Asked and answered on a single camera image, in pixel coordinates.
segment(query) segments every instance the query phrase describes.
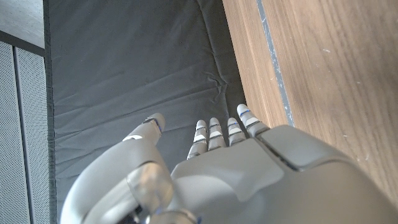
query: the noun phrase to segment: gray fabric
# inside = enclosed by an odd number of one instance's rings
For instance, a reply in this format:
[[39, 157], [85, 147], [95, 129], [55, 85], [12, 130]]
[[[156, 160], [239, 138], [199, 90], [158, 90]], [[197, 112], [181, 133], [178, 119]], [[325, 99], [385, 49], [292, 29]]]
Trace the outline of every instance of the gray fabric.
[[221, 0], [44, 6], [58, 217], [79, 173], [153, 113], [166, 118], [158, 149], [170, 170], [199, 119], [217, 117], [227, 136], [245, 100]]

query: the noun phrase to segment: gray wall panel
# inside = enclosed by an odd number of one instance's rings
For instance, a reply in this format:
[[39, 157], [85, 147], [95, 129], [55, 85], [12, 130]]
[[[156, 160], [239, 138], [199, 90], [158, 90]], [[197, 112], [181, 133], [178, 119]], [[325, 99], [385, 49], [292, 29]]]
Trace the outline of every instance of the gray wall panel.
[[30, 223], [12, 46], [0, 42], [0, 223]]
[[34, 223], [49, 223], [49, 149], [43, 57], [16, 49]]

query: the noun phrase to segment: fingertip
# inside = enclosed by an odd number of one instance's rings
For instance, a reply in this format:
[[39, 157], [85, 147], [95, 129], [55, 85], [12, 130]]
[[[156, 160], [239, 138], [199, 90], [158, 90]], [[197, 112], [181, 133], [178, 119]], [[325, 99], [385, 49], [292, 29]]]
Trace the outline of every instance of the fingertip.
[[154, 118], [156, 120], [156, 124], [158, 125], [160, 131], [163, 131], [166, 125], [166, 120], [161, 113], [154, 113], [148, 117], [149, 119]]
[[238, 105], [238, 107], [236, 108], [236, 111], [238, 112], [239, 116], [242, 116], [243, 113], [250, 111], [250, 109], [248, 108], [248, 106], [244, 105], [243, 103], [241, 103], [240, 105]]
[[199, 120], [197, 122], [196, 130], [201, 129], [201, 128], [207, 129], [207, 124], [206, 124], [206, 122], [204, 120]]

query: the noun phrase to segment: wooden surface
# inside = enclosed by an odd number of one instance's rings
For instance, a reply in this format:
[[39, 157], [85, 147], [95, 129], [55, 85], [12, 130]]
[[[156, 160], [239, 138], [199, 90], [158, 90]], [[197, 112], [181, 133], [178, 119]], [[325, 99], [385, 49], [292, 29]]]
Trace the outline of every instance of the wooden surface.
[[0, 30], [44, 49], [43, 1], [0, 0]]
[[[264, 31], [252, 26], [243, 32], [232, 26], [242, 18], [258, 20], [258, 8], [228, 11], [252, 2], [256, 0], [224, 0], [243, 80], [259, 77], [241, 69], [242, 58], [253, 53], [236, 49]], [[295, 126], [352, 157], [398, 207], [398, 3], [262, 0], [262, 4]], [[269, 94], [247, 82], [243, 87], [245, 94], [247, 89]], [[252, 95], [246, 100], [263, 108], [280, 107], [279, 101], [264, 104]]]
[[246, 16], [256, 2], [224, 0], [224, 9], [248, 106], [270, 127], [287, 124], [266, 37], [252, 32], [262, 30], [260, 15]]

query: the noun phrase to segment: seam line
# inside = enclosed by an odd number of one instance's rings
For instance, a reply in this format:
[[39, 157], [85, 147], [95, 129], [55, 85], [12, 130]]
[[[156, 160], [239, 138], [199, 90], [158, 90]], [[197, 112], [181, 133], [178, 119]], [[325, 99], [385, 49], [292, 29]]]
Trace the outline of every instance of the seam line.
[[274, 42], [272, 41], [271, 31], [269, 30], [268, 21], [266, 17], [266, 12], [261, 0], [256, 0], [257, 8], [259, 10], [262, 28], [264, 29], [264, 34], [266, 35], [267, 45], [269, 49], [269, 54], [271, 55], [272, 66], [274, 67], [276, 80], [278, 82], [280, 97], [282, 98], [282, 103], [285, 109], [285, 114], [287, 122], [290, 126], [294, 127], [294, 120], [292, 110], [290, 109], [289, 99], [287, 98], [287, 93], [285, 89], [284, 80], [282, 78], [282, 73], [280, 72], [280, 67], [278, 63], [278, 58], [276, 56], [276, 50], [274, 47]]

